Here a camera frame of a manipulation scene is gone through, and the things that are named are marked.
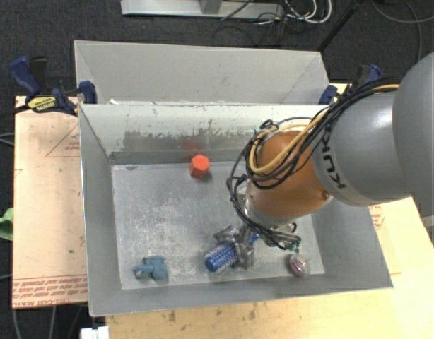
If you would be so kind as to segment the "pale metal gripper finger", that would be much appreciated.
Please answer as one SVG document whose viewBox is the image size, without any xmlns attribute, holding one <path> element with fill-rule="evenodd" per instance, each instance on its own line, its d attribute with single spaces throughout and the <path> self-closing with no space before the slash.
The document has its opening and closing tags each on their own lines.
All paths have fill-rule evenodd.
<svg viewBox="0 0 434 339">
<path fill-rule="evenodd" d="M 254 265 L 254 247 L 239 246 L 237 248 L 237 266 L 249 270 Z"/>
<path fill-rule="evenodd" d="M 224 227 L 222 230 L 216 232 L 213 237 L 218 243 L 234 244 L 239 236 L 239 230 L 232 225 Z"/>
</svg>

